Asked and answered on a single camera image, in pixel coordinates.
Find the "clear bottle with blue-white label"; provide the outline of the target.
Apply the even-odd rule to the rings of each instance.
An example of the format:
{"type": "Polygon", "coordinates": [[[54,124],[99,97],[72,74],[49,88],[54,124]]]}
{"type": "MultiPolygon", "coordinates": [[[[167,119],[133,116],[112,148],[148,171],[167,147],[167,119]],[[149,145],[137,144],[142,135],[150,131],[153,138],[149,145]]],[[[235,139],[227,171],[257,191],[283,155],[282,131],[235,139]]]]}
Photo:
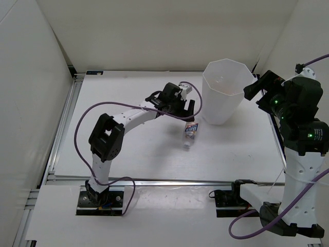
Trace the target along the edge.
{"type": "Polygon", "coordinates": [[[198,137],[199,125],[199,119],[186,122],[182,136],[183,147],[186,150],[190,149],[195,144],[198,137]]]}

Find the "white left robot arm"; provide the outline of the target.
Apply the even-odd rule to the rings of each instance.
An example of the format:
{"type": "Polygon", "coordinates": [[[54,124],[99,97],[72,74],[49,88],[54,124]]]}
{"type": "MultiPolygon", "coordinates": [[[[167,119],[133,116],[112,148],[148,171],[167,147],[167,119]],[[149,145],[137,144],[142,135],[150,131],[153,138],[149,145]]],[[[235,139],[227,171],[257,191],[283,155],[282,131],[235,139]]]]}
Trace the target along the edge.
{"type": "Polygon", "coordinates": [[[112,160],[121,151],[124,135],[146,121],[161,115],[171,115],[184,121],[194,120],[194,100],[185,109],[187,95],[192,85],[181,82],[179,85],[167,83],[162,91],[156,91],[140,105],[130,110],[109,116],[102,114],[90,137],[92,152],[92,175],[86,182],[88,198],[96,205],[106,204],[109,193],[108,175],[112,160]]]}

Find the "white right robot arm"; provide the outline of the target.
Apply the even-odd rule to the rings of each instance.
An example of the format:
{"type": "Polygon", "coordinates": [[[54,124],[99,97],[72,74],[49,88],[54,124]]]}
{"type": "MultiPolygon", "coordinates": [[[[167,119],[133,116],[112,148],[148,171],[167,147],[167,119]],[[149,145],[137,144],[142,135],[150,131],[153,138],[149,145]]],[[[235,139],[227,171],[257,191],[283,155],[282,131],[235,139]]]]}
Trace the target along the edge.
{"type": "Polygon", "coordinates": [[[282,200],[277,200],[253,181],[232,184],[231,201],[246,202],[259,214],[262,231],[280,236],[303,235],[322,238],[324,229],[316,218],[317,182],[328,153],[328,125],[316,118],[323,89],[310,68],[289,79],[267,71],[255,83],[244,88],[251,100],[259,91],[259,109],[279,120],[286,160],[282,200]]]}

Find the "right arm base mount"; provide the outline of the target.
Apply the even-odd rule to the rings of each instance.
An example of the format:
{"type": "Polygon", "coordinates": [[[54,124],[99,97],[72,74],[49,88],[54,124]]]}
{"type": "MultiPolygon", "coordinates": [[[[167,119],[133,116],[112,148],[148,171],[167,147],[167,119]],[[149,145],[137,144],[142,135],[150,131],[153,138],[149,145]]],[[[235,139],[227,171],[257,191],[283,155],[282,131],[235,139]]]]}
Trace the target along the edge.
{"type": "Polygon", "coordinates": [[[240,196],[240,187],[244,184],[257,184],[253,180],[235,180],[230,189],[211,190],[208,197],[215,200],[217,218],[236,218],[244,213],[251,212],[247,217],[259,217],[259,213],[252,212],[251,204],[240,196]]]}

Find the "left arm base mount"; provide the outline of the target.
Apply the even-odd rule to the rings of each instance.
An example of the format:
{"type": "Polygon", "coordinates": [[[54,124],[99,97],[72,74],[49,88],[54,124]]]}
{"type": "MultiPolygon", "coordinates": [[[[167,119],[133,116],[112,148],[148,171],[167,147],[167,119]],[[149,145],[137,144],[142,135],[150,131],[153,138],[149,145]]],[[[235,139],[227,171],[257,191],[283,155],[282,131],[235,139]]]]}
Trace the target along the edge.
{"type": "Polygon", "coordinates": [[[99,202],[91,199],[84,187],[80,188],[76,207],[77,216],[122,216],[124,189],[113,189],[105,192],[99,202]]]}

